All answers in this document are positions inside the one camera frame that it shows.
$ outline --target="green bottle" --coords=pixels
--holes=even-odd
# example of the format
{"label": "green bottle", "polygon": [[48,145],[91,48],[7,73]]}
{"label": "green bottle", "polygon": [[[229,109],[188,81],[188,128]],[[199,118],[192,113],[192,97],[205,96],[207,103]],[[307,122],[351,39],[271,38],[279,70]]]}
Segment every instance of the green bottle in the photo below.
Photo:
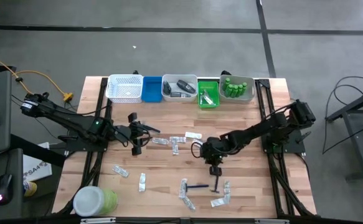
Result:
{"label": "green bottle", "polygon": [[228,85],[227,89],[225,90],[224,94],[225,97],[230,97],[233,90],[233,86],[231,84]]}
{"label": "green bottle", "polygon": [[223,82],[223,86],[222,86],[223,91],[225,91],[227,89],[229,84],[230,84],[230,78],[226,78],[225,81]]}
{"label": "green bottle", "polygon": [[239,97],[239,96],[241,96],[242,94],[242,89],[243,89],[243,85],[239,85],[238,86],[238,92],[237,92],[237,95],[235,96],[235,97]]}
{"label": "green bottle", "polygon": [[238,85],[234,85],[232,88],[231,98],[235,98],[238,93]]}
{"label": "green bottle", "polygon": [[242,92],[241,92],[241,95],[243,95],[243,94],[245,93],[246,88],[247,88],[247,85],[248,85],[248,84],[246,84],[246,83],[243,83],[243,84],[242,84]]}

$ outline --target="gray bin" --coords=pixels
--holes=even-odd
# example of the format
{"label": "gray bin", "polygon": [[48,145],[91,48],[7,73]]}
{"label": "gray bin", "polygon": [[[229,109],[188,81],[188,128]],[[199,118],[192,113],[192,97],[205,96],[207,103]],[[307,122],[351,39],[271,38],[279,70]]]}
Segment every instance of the gray bin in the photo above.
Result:
{"label": "gray bin", "polygon": [[[239,85],[242,83],[247,83],[246,91],[243,95],[239,96],[238,98],[228,98],[225,97],[224,91],[222,89],[223,82],[226,78],[230,78],[230,84]],[[220,76],[220,85],[219,85],[219,92],[220,92],[220,101],[221,102],[228,102],[228,103],[241,103],[247,104],[249,101],[255,97],[255,80],[250,77],[240,77],[236,75],[221,75]]]}

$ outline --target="blue bin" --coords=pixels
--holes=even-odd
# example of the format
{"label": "blue bin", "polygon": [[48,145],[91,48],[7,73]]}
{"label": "blue bin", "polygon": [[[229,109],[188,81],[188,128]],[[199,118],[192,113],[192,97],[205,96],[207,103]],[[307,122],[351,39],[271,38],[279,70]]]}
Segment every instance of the blue bin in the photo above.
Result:
{"label": "blue bin", "polygon": [[162,77],[144,77],[142,99],[147,103],[162,101]]}

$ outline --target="wooden table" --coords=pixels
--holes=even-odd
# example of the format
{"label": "wooden table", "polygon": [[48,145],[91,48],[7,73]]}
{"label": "wooden table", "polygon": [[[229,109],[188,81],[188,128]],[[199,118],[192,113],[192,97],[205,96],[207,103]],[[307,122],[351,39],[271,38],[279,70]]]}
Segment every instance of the wooden table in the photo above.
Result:
{"label": "wooden table", "polygon": [[[100,89],[101,77],[86,77],[79,113],[94,111]],[[290,102],[286,80],[270,79],[275,108]],[[115,124],[128,125],[127,116],[137,112],[138,120],[161,130],[160,138],[184,136],[186,131],[209,136],[246,129],[260,122],[258,101],[247,105],[222,103],[216,109],[201,110],[197,103],[141,103],[113,105],[112,119]],[[219,180],[220,194],[209,189],[192,189],[187,196],[196,206],[191,212],[178,198],[181,179],[188,184],[210,184],[215,177],[209,175],[209,165],[203,159],[191,155],[191,142],[179,143],[179,155],[173,156],[171,146],[150,142],[142,148],[139,156],[131,155],[131,146],[123,147],[111,142],[104,154],[98,186],[114,190],[118,194],[117,209],[107,216],[116,217],[211,217],[254,218],[276,217],[275,204],[266,155],[262,153],[259,139],[253,140],[237,155],[224,158],[221,164],[223,176]],[[72,198],[80,185],[86,153],[76,152],[65,161],[53,212],[59,211]],[[306,208],[316,213],[306,167],[294,154],[285,155],[290,187]],[[123,178],[112,171],[114,164],[126,169],[130,176]],[[146,191],[138,192],[140,174],[146,173]],[[231,200],[228,205],[212,208],[210,201],[223,197],[224,180],[231,185]],[[280,190],[281,201],[286,211],[285,194]]]}

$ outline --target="concrete floor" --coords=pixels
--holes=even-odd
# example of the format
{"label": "concrete floor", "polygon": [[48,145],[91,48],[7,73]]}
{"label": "concrete floor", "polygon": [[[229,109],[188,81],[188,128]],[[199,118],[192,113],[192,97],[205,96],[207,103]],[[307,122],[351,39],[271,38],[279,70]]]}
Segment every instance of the concrete floor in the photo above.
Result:
{"label": "concrete floor", "polygon": [[[363,30],[363,0],[262,0],[268,29]],[[0,1],[0,24],[38,26],[259,29],[255,0],[68,0]],[[350,141],[321,155],[326,100],[336,82],[363,76],[363,35],[269,35],[275,72],[286,78],[292,98],[307,101],[317,117],[305,140],[318,214],[363,221],[363,181],[344,177],[360,170]],[[53,32],[0,30],[0,60],[18,70],[50,76],[79,101],[84,77],[131,73],[192,73],[269,77],[261,34],[170,32]],[[61,95],[40,76],[25,75],[32,91]],[[347,80],[363,91],[362,80]],[[14,95],[23,89],[15,82]],[[341,88],[350,102],[359,93]],[[329,113],[342,105],[332,99]],[[61,126],[40,119],[55,135]],[[58,142],[34,119],[12,106],[12,132],[32,142]],[[328,126],[330,146],[347,136],[344,123]]]}

